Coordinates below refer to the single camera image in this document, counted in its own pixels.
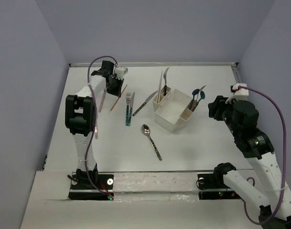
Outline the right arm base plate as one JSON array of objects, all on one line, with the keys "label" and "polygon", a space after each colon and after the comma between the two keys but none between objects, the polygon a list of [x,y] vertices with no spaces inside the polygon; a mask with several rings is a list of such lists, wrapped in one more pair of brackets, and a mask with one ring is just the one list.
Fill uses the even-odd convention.
[{"label": "right arm base plate", "polygon": [[200,173],[197,175],[196,186],[199,189],[199,200],[231,200],[241,197],[231,188],[219,184],[214,180],[213,173]]}]

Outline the teal plastic spoon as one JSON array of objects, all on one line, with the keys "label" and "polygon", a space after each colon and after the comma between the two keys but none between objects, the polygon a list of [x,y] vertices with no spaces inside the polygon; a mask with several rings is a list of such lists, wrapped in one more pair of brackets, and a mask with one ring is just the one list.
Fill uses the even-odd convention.
[{"label": "teal plastic spoon", "polygon": [[195,109],[196,109],[197,106],[199,105],[199,102],[200,102],[201,100],[203,100],[203,99],[205,99],[205,93],[204,93],[204,91],[201,91],[201,92],[200,92],[200,99],[196,102],[196,105],[194,106],[193,112],[195,111]]},{"label": "teal plastic spoon", "polygon": [[192,92],[193,98],[192,98],[192,100],[190,101],[189,106],[188,106],[189,110],[192,109],[192,106],[193,106],[193,102],[194,102],[195,96],[198,95],[199,91],[200,91],[200,89],[195,89],[195,90],[193,90],[193,92]]}]

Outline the pink-handled fork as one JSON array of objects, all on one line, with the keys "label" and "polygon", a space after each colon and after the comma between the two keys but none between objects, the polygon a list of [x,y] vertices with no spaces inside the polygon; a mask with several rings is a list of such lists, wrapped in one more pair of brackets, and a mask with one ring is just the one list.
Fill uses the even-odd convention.
[{"label": "pink-handled fork", "polygon": [[104,88],[103,94],[102,94],[102,98],[101,98],[101,101],[100,101],[100,105],[99,105],[99,109],[98,109],[99,113],[102,110],[102,107],[103,107],[103,104],[104,104],[104,100],[105,100],[105,97],[106,97],[106,93],[107,93],[107,88]]}]

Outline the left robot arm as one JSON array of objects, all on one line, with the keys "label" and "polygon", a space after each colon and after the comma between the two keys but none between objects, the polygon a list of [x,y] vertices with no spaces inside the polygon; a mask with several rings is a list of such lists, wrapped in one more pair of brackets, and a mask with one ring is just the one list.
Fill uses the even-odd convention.
[{"label": "left robot arm", "polygon": [[97,103],[95,95],[100,92],[121,97],[126,67],[118,67],[117,63],[102,61],[98,70],[87,70],[87,85],[78,93],[68,95],[65,99],[65,126],[73,136],[77,152],[77,169],[72,181],[94,188],[106,194],[98,187],[97,162],[94,159],[92,141],[97,134]]}]

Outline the pink-handled knife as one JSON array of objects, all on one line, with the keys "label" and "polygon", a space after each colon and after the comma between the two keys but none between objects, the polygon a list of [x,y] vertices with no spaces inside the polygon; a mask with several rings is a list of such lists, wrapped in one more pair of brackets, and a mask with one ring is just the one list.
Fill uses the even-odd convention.
[{"label": "pink-handled knife", "polygon": [[95,122],[95,129],[94,129],[94,133],[95,133],[95,139],[98,139],[97,120],[96,120],[96,122]]}]

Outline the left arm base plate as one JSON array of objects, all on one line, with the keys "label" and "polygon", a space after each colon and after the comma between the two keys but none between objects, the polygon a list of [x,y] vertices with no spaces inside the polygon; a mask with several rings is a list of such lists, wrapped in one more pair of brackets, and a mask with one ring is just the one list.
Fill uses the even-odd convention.
[{"label": "left arm base plate", "polygon": [[114,175],[113,174],[98,174],[98,181],[94,184],[97,188],[94,188],[88,178],[85,179],[77,178],[77,175],[67,175],[70,179],[70,189],[68,198],[70,200],[95,200],[95,201],[113,201],[113,185]]}]

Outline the pink-handled spoon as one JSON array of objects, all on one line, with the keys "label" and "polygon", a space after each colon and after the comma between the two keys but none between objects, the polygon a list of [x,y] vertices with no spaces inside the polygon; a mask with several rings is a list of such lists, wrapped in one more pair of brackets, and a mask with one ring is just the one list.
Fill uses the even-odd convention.
[{"label": "pink-handled spoon", "polygon": [[198,96],[197,96],[196,103],[195,103],[195,105],[193,106],[193,109],[192,109],[193,112],[194,112],[195,109],[197,108],[199,102],[200,102],[201,100],[205,99],[205,93],[204,93],[204,91],[203,91],[203,89],[204,89],[205,87],[206,87],[206,85],[204,85],[204,86],[202,86],[202,87],[200,88],[200,92],[199,92],[199,94],[198,94]]}]

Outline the black-handled fork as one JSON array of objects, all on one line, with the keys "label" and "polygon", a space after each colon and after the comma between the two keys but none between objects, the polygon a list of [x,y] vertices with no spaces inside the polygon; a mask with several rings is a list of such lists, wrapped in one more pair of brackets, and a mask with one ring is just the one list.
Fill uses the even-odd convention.
[{"label": "black-handled fork", "polygon": [[163,87],[163,95],[166,96],[167,94],[167,72],[170,67],[167,67],[163,73],[163,79],[164,79],[164,87]]}]

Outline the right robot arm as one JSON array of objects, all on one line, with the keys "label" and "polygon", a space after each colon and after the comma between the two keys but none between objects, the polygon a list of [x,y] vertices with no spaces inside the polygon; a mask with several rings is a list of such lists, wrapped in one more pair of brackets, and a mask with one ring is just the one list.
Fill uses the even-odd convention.
[{"label": "right robot arm", "polygon": [[245,205],[254,204],[260,210],[253,224],[264,229],[291,229],[291,189],[285,178],[286,166],[278,165],[269,137],[258,129],[259,112],[254,104],[219,95],[208,104],[208,109],[210,118],[225,122],[236,147],[254,169],[265,192],[258,191],[231,163],[215,167],[213,183],[233,189]]}]

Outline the teal-handled fork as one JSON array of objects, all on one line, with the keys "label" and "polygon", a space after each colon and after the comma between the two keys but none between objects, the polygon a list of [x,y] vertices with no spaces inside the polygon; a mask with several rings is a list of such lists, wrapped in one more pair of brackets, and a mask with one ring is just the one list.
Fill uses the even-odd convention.
[{"label": "teal-handled fork", "polygon": [[126,126],[128,126],[129,123],[129,106],[131,102],[131,93],[127,92],[126,94]]}]

